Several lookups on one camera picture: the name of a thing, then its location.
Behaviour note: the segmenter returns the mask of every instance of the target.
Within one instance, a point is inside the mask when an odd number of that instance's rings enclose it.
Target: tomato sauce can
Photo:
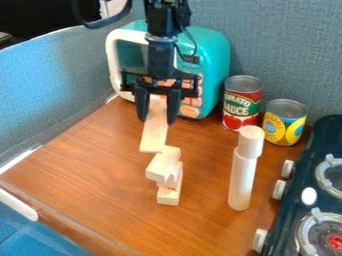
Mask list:
[[[262,128],[265,139],[280,146],[292,146],[301,137],[307,117],[307,107],[288,99],[272,100],[266,105]]]
[[[223,126],[239,131],[245,125],[257,125],[261,82],[252,76],[232,76],[225,81]]]

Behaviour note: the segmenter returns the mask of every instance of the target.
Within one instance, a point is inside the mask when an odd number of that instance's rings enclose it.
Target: yellow can label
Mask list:
[[[299,118],[287,128],[286,140],[290,145],[295,144],[299,140],[304,129],[305,121],[306,117]]]
[[[280,118],[271,112],[264,117],[263,129],[267,141],[277,145],[291,146],[302,135],[306,116],[302,118]]]
[[[286,132],[284,123],[276,115],[266,112],[262,127],[265,131],[266,140],[276,143],[280,141]]]

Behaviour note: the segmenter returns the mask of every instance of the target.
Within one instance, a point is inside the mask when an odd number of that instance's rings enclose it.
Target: can lid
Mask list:
[[[267,103],[266,111],[282,118],[301,118],[306,116],[307,107],[294,100],[276,99]]]
[[[225,88],[237,92],[256,92],[261,89],[261,82],[253,76],[232,76],[226,79]]]

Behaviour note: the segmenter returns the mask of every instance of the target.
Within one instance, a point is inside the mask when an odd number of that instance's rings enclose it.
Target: turquoise appliance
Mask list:
[[[106,53],[110,78],[115,91],[123,98],[134,101],[130,92],[120,91],[123,67],[139,67],[147,65],[147,41],[145,34],[147,24],[137,20],[109,33],[106,40]],[[223,83],[229,76],[230,43],[220,32],[190,26],[188,31],[197,42],[196,55],[192,56],[194,44],[181,33],[177,45],[186,61],[175,54],[174,65],[177,69],[201,76],[198,98],[185,98],[182,101],[179,115],[201,119],[206,117],[223,95]]]

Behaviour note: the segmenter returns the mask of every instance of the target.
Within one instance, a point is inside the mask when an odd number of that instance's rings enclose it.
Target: wooden cylinder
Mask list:
[[[245,158],[261,156],[264,146],[265,132],[258,126],[247,125],[240,129],[238,152]]]
[[[243,211],[249,206],[257,161],[242,157],[235,148],[228,194],[228,204],[234,210]]]

